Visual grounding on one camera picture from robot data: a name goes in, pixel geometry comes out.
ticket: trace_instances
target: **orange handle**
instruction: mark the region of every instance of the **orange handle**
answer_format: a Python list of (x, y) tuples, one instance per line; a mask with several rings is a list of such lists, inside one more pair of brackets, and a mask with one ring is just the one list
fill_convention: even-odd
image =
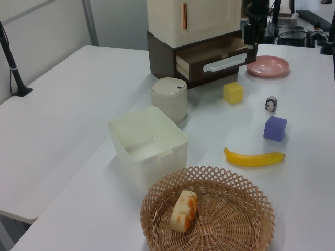
[(183, 3), (183, 27), (187, 30), (187, 3)]

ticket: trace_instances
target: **white wall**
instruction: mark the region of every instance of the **white wall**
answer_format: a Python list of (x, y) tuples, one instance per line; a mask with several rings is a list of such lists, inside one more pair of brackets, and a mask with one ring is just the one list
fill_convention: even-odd
[[(56, 0), (4, 28), (26, 86), (80, 47), (91, 45), (81, 0)], [(9, 66), (0, 47), (0, 104), (9, 97)]]
[(147, 50), (146, 0), (90, 0), (100, 46)]

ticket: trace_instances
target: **purple sponge cube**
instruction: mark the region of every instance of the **purple sponge cube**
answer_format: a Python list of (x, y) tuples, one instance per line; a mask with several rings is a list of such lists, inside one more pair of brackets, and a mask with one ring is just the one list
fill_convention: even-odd
[(265, 123), (264, 138), (281, 141), (285, 134), (287, 119), (270, 116)]

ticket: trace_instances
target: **wicker basket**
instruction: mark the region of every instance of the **wicker basket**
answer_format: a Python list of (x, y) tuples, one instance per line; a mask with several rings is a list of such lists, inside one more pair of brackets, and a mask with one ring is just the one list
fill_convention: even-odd
[[(170, 228), (173, 207), (183, 190), (197, 194), (191, 228)], [(141, 224), (150, 250), (266, 250), (273, 238), (271, 204), (243, 176), (218, 167), (190, 167), (158, 181), (141, 207)]]

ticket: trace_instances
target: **toy banana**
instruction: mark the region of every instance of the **toy banana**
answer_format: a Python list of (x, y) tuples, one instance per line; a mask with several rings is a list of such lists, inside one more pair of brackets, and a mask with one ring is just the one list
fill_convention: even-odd
[(259, 155), (241, 155), (224, 149), (226, 160), (238, 166), (265, 166), (282, 161), (285, 154), (280, 152), (265, 153)]

